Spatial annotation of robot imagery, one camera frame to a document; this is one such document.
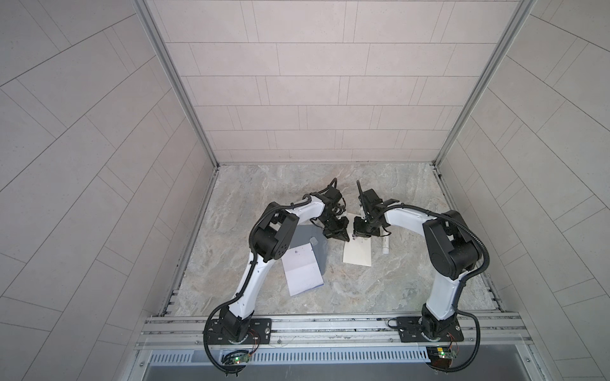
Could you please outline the white glue stick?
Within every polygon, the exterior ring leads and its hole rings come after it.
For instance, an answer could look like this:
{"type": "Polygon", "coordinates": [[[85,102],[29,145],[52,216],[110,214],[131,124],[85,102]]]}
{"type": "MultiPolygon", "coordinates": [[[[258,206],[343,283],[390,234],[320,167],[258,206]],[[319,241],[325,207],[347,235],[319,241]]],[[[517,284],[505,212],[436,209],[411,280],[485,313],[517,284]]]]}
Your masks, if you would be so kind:
{"type": "Polygon", "coordinates": [[[390,253],[389,237],[383,237],[382,238],[382,253],[384,255],[389,255],[389,253],[390,253]]]}

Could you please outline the cream envelope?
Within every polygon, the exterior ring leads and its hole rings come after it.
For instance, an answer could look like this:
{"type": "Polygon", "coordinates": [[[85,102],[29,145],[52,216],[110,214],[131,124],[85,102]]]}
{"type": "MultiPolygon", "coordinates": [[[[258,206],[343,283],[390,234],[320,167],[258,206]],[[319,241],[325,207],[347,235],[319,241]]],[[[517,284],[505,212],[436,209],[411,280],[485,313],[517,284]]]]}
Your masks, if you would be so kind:
{"type": "Polygon", "coordinates": [[[347,233],[349,241],[344,244],[343,262],[359,266],[372,266],[372,246],[369,238],[357,237],[354,233],[354,219],[356,214],[347,214],[347,233]]]}

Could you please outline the white paper sheet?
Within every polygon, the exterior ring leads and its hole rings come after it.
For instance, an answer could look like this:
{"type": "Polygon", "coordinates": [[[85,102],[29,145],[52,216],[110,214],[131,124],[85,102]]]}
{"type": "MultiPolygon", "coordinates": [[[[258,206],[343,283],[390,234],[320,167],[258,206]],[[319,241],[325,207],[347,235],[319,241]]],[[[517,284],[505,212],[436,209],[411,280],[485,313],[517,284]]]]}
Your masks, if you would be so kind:
{"type": "Polygon", "coordinates": [[[311,243],[289,249],[281,258],[291,296],[324,285],[311,243]]]}

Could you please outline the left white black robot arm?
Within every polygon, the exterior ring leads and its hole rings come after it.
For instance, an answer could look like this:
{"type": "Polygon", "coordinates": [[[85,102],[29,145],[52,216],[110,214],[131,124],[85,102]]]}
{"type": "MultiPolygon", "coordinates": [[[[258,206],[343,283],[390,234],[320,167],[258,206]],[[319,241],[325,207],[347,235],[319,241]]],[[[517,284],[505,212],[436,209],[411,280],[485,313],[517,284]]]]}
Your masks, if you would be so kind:
{"type": "Polygon", "coordinates": [[[249,261],[235,297],[213,310],[233,341],[242,341],[248,334],[257,296],[271,267],[287,252],[298,225],[318,221],[326,238],[349,241],[349,220],[341,204],[338,180],[322,190],[303,196],[298,203],[270,203],[254,224],[248,236],[249,261]]]}

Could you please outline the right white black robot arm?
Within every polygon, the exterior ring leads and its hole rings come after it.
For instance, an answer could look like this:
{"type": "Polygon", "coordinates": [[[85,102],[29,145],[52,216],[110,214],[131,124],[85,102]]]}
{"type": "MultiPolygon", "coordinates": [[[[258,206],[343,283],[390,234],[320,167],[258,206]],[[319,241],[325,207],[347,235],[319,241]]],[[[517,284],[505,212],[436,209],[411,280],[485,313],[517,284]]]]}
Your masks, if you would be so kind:
{"type": "Polygon", "coordinates": [[[444,214],[395,199],[382,200],[375,190],[358,191],[364,215],[354,219],[354,235],[380,237],[389,226],[398,226],[424,237],[435,281],[422,308],[419,326],[428,338],[453,324],[467,280],[489,265],[489,253],[457,211],[444,214]]]}

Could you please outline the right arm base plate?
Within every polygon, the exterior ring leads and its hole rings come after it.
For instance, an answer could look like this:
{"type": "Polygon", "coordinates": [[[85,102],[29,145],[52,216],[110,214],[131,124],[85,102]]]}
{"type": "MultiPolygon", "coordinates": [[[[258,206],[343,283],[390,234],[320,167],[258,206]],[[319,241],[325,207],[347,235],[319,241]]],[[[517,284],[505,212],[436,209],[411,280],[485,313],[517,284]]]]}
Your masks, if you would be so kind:
{"type": "Polygon", "coordinates": [[[397,317],[394,326],[402,343],[464,341],[456,315],[438,321],[435,317],[397,317]]]}

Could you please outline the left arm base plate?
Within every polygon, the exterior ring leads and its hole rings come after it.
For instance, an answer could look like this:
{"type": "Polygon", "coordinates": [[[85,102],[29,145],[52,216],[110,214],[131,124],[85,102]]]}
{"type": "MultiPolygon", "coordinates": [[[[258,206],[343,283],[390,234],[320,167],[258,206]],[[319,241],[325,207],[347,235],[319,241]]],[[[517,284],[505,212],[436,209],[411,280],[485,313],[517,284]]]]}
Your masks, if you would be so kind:
{"type": "Polygon", "coordinates": [[[269,344],[273,321],[270,318],[251,318],[247,324],[236,325],[222,319],[211,320],[211,325],[203,331],[208,344],[269,344]]]}

